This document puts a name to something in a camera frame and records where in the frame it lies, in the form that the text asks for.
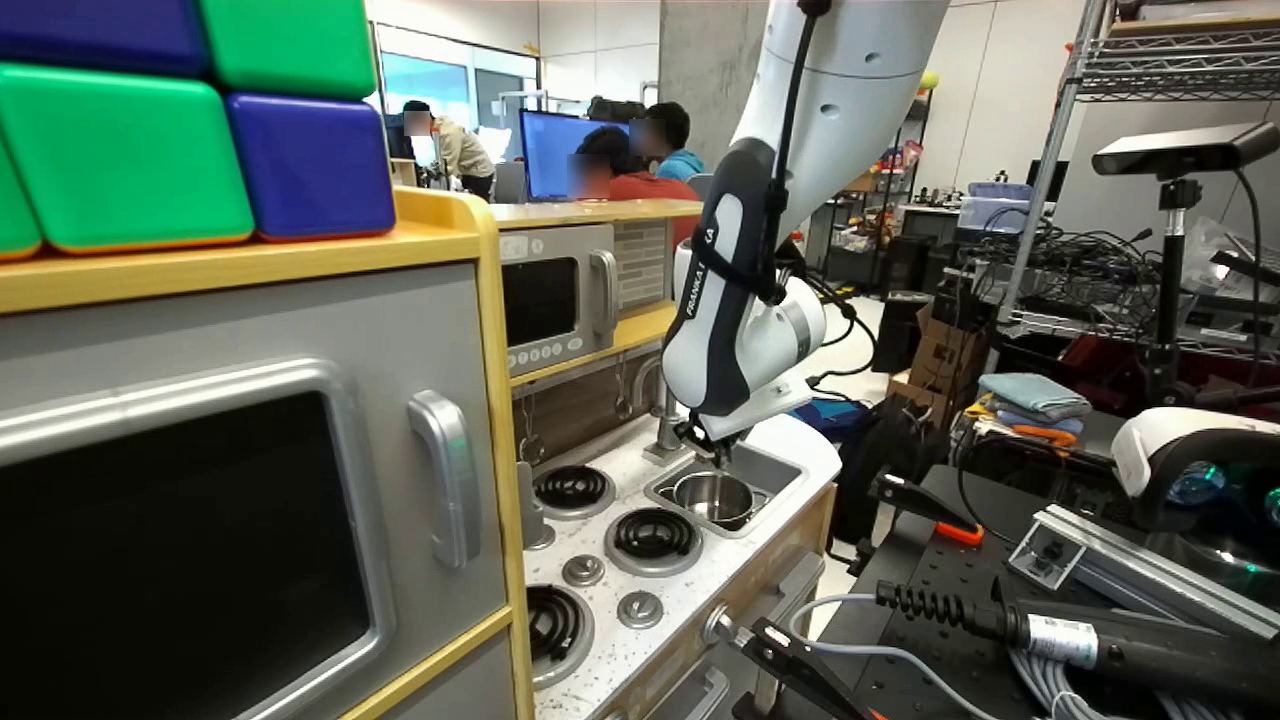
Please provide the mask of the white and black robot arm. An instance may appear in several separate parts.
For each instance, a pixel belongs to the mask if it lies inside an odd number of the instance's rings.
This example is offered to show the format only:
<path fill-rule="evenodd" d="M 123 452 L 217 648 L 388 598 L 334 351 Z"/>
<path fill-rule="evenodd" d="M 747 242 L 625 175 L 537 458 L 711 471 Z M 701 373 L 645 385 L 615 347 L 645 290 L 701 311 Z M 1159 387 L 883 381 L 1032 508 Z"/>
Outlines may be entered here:
<path fill-rule="evenodd" d="M 664 387 L 701 448 L 810 399 L 796 368 L 826 318 L 783 234 L 886 147 L 943 16 L 946 0 L 769 0 L 745 111 L 671 261 Z"/>

